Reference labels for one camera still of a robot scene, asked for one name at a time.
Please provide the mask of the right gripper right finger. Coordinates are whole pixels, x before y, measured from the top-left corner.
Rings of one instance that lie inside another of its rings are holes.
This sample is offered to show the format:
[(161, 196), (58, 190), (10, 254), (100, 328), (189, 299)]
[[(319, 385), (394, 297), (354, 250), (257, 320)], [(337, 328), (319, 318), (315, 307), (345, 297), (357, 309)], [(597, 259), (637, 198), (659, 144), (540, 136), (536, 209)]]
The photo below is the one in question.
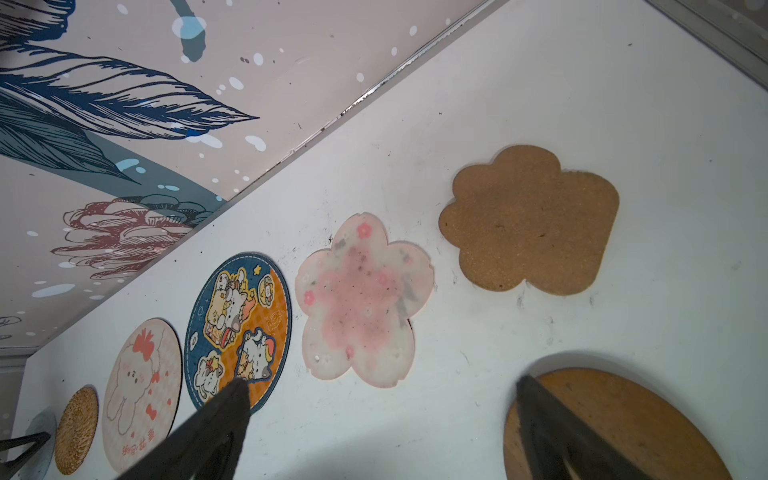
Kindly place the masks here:
[(530, 375), (516, 384), (523, 451), (534, 479), (650, 477)]

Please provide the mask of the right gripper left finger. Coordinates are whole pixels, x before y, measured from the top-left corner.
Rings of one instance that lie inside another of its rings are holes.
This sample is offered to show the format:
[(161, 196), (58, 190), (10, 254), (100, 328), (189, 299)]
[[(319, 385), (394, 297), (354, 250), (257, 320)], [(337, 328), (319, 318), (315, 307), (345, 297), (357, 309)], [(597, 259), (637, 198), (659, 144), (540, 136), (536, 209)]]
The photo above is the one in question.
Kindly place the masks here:
[(231, 479), (250, 419), (249, 389), (230, 382), (122, 479)]

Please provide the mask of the rattan round coaster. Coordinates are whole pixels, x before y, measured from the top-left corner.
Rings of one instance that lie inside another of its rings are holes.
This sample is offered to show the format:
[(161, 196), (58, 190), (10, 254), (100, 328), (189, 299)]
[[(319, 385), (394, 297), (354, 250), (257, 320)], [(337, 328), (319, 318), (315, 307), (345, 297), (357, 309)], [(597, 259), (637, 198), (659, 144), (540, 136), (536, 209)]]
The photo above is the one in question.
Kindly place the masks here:
[(59, 472), (72, 475), (84, 463), (95, 436), (99, 417), (96, 389), (80, 388), (67, 403), (58, 424), (54, 460)]

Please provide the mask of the pink bunny round coaster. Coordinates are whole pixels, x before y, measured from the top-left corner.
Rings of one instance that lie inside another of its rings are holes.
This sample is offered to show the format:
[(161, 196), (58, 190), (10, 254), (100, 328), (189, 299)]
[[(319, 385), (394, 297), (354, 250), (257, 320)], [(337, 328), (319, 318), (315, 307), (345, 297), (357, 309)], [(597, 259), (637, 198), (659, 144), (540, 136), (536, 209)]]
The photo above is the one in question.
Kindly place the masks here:
[(182, 350), (174, 328), (161, 318), (144, 321), (118, 350), (105, 391), (103, 446), (117, 473), (167, 438), (181, 387)]

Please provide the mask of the brown round wooden coaster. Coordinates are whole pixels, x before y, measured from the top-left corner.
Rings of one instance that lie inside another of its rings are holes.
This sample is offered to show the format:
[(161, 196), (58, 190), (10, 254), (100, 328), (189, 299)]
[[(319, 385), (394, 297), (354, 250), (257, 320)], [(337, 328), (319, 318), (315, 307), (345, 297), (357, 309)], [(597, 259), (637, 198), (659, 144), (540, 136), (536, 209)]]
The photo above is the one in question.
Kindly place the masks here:
[[(593, 368), (563, 368), (532, 377), (650, 479), (730, 478), (705, 435), (644, 386)], [(516, 396), (504, 426), (505, 474), (534, 479), (523, 451)]]

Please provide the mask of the blue cartoon round coaster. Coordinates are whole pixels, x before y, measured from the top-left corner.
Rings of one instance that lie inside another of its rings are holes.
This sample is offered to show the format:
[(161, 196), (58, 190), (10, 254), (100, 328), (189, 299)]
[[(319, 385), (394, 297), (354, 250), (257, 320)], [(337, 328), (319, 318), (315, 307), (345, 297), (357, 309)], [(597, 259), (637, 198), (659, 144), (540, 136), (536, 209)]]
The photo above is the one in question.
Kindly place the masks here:
[(287, 282), (268, 256), (242, 252), (217, 267), (194, 302), (183, 341), (184, 378), (194, 407), (241, 380), (250, 412), (260, 410), (284, 369), (292, 320)]

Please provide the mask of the pink flower coaster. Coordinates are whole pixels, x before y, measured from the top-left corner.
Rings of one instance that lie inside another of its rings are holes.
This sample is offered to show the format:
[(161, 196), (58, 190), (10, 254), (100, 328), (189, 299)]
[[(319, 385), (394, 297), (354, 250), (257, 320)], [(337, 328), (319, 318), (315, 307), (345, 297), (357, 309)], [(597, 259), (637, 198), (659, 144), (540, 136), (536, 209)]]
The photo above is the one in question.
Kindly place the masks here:
[(307, 317), (306, 367), (321, 380), (353, 370), (373, 387), (396, 386), (415, 357), (411, 321), (434, 287), (435, 271), (421, 247), (389, 241), (371, 213), (351, 216), (328, 248), (302, 263), (295, 279)]

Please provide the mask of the cork flower coaster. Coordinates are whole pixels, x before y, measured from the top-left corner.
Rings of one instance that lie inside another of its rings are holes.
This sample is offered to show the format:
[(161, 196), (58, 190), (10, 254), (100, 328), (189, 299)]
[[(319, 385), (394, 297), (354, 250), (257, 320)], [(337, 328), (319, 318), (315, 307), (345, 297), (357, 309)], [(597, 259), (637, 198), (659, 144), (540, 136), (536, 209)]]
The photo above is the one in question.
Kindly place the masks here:
[(438, 226), (475, 285), (508, 291), (523, 282), (552, 295), (596, 280), (620, 197), (605, 178), (565, 171), (552, 152), (510, 146), (462, 169)]

